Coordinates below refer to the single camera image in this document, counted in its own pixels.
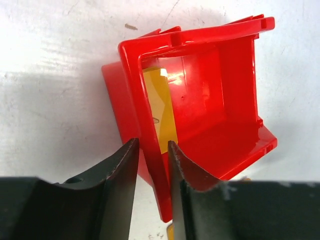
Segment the red plastic bin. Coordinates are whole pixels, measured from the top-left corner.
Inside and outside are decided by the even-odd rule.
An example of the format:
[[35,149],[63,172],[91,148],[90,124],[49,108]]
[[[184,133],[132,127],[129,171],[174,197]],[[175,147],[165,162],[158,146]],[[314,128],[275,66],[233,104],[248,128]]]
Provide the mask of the red plastic bin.
[[187,157],[230,180],[272,151],[277,138],[258,115],[255,40],[275,28],[262,14],[220,26],[157,29],[118,45],[101,72],[123,142],[139,139],[138,174],[172,220],[169,154],[161,153],[143,70],[167,71],[177,139]]

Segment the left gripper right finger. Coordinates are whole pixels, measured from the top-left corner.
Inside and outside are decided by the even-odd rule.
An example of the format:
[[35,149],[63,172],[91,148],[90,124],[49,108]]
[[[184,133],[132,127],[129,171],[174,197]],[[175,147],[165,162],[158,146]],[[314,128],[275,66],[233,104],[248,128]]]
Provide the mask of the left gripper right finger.
[[317,240],[320,184],[222,181],[168,143],[176,240]]

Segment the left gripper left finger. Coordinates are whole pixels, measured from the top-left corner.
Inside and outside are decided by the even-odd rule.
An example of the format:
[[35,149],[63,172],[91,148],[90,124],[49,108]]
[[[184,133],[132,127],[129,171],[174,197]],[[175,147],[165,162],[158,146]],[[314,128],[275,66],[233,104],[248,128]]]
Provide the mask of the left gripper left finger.
[[0,179],[3,240],[126,240],[136,188],[139,140],[64,183]]

